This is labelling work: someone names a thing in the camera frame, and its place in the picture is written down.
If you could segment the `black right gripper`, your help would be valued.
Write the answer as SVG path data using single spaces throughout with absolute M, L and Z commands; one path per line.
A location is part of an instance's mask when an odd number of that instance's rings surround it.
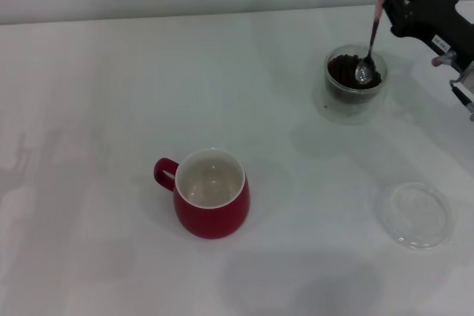
M 458 0 L 385 0 L 393 35 L 416 38 L 436 54 L 455 52 L 452 67 L 473 62 L 473 24 L 455 8 Z

